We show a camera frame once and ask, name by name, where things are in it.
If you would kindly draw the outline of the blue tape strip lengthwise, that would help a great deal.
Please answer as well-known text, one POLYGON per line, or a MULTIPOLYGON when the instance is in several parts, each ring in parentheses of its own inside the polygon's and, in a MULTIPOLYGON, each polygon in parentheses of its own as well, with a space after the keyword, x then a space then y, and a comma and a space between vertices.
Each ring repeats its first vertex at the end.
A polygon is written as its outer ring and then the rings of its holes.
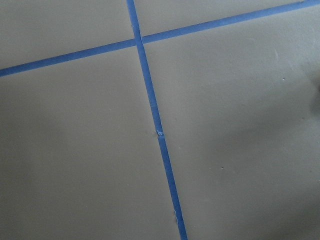
POLYGON ((146 92, 149 100, 149 106, 150 106, 150 110, 153 118, 155 132, 157 135, 159 149, 161 152, 162 162, 163 162, 165 175, 166 175, 166 179, 169 187, 170 197, 173 205, 173 210, 174 210, 174 215, 176 219, 179 236, 181 240, 187 240, 188 239, 187 230, 185 227, 185 222, 184 222, 183 213, 181 209, 178 190, 176 187, 174 172, 172 169, 170 155, 168 152, 166 136, 163 131, 161 116, 160 116, 160 112, 157 104, 157 98, 156 98, 156 94, 153 86, 149 63, 148 63, 148 59, 147 59, 147 55, 146 55, 146 51, 143 43, 143 38, 141 35, 140 23, 139 23, 138 14, 136 11, 135 2, 133 0, 128 0, 126 4, 128 8, 128 14, 130 17, 132 31, 134 34, 134 39, 136 42, 137 53, 138 53, 142 75, 145 83, 145 88, 146 88, 146 92))

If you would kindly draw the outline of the blue tape strip crosswise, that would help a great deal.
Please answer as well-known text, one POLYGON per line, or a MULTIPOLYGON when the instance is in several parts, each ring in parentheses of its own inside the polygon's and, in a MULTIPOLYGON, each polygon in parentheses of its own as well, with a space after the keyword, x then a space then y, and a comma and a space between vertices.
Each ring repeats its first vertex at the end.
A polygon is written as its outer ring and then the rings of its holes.
MULTIPOLYGON (((178 36, 188 35, 191 33, 201 32, 209 29, 214 29, 222 26, 232 25, 240 22, 245 22, 253 19, 263 18, 267 16, 277 15, 281 13, 291 12, 299 9, 309 8, 319 5, 318 0, 302 0, 284 5, 274 6, 270 8, 260 9, 256 11, 246 12, 238 15, 228 16, 220 19, 170 29, 162 32, 142 35, 141 41, 143 44, 158 42, 165 39, 175 38, 178 36)), ((126 39, 123 41, 101 45, 93 48, 70 52, 58 56, 44 58, 32 62, 27 62, 19 65, 10 66, 0 70, 0 76, 5 77, 26 71, 31 71, 39 68, 44 68, 56 64, 61 64, 77 59, 87 58, 95 55, 105 54, 108 52, 118 51, 136 46, 135 39, 126 39)))

